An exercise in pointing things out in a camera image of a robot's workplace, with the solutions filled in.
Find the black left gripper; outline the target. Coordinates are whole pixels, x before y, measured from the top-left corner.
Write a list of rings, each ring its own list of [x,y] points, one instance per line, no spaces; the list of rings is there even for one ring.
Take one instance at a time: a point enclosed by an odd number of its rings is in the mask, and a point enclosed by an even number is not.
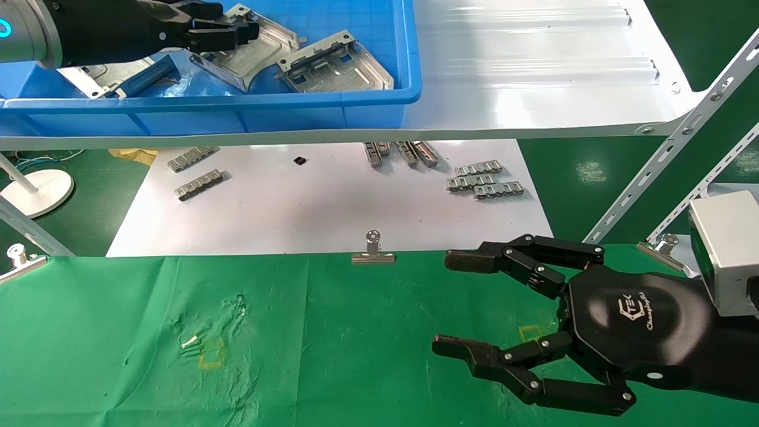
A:
[[[94,1],[89,12],[90,63],[132,62],[187,44],[190,52],[236,50],[260,33],[255,21],[215,21],[224,14],[219,2]]]

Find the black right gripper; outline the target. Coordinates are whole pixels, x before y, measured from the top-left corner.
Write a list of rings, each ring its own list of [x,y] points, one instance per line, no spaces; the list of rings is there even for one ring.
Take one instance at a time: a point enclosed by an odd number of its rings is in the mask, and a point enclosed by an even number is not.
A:
[[[712,302],[694,279],[663,273],[623,273],[602,265],[605,249],[580,241],[525,234],[485,241],[475,250],[450,250],[451,271],[504,273],[562,303],[568,332],[509,349],[437,334],[432,351],[460,359],[473,377],[497,382],[525,404],[621,416],[636,403],[627,381],[659,389],[689,389],[699,345],[712,321]],[[585,270],[566,281],[554,267]],[[531,368],[569,356],[598,384],[540,379]]]

